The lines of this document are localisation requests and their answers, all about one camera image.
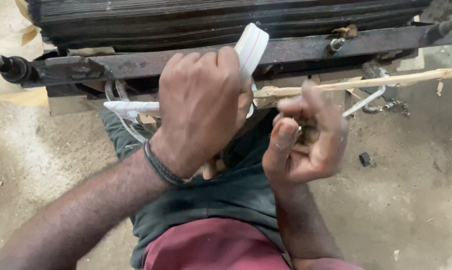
forearm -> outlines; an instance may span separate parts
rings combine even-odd
[[[308,184],[273,188],[279,230],[293,263],[297,260],[340,258]]]
[[[0,269],[67,269],[116,224],[169,189],[138,151],[40,210],[0,253]]]

right hand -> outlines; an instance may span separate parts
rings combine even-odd
[[[268,150],[262,164],[271,186],[284,187],[331,177],[339,171],[346,147],[348,123],[320,91],[304,83],[302,97],[279,102]],[[299,125],[294,118],[315,120],[319,139],[308,154],[293,149]]]
[[[152,152],[175,175],[191,177],[230,142],[252,99],[233,48],[175,54],[159,80],[162,125],[151,139]]]

wooden stick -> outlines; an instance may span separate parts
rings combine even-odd
[[[378,87],[383,85],[398,85],[399,87],[406,87],[418,82],[427,80],[443,80],[452,78],[452,68],[438,69],[417,74],[392,76],[378,79],[353,81],[345,83],[332,83],[316,86],[323,91],[338,91],[351,88],[366,88]],[[284,87],[278,88],[274,86],[265,86],[263,89],[254,92],[255,99],[266,98],[284,98],[301,95],[300,87]]]

person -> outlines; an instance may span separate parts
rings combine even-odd
[[[0,270],[75,269],[127,216],[139,238],[134,268],[360,269],[341,260],[308,187],[337,173],[347,122],[304,86],[301,98],[279,103],[280,114],[233,139],[252,101],[251,83],[242,81],[230,47],[173,56],[160,78],[157,132],[143,130],[150,140],[131,150],[134,138],[115,114],[103,112],[121,161],[16,230],[0,252]],[[318,124],[319,139],[307,154],[293,149],[298,118]],[[222,150],[228,170],[193,177]]]

white insulation tape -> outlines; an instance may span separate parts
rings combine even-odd
[[[108,101],[104,106],[119,117],[132,121],[136,119],[138,112],[159,111],[159,102]]]
[[[237,42],[234,50],[239,56],[239,63],[241,69],[241,76],[247,79],[253,75],[254,70],[259,64],[259,61],[266,50],[269,42],[269,34],[259,29],[254,23],[250,23],[244,29],[243,35]],[[249,113],[246,118],[249,118],[254,113],[254,106],[251,104]]]

